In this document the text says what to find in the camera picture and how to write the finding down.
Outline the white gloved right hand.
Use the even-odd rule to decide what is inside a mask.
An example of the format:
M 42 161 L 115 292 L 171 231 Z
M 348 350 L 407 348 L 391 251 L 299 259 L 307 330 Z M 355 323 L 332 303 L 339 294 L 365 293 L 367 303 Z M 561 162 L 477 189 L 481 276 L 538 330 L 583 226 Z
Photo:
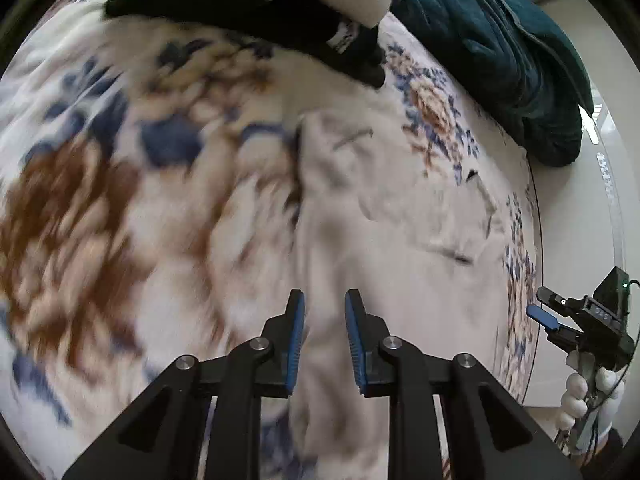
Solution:
M 589 386 L 595 386 L 596 397 L 602 400 L 602 404 L 594 410 L 597 417 L 597 442 L 605 442 L 625 393 L 623 373 L 605 367 L 596 368 L 596 358 L 591 353 L 577 350 L 568 354 L 566 365 L 573 373 L 566 380 L 565 391 L 555 416 L 555 428 L 570 431 L 578 420 L 587 415 Z

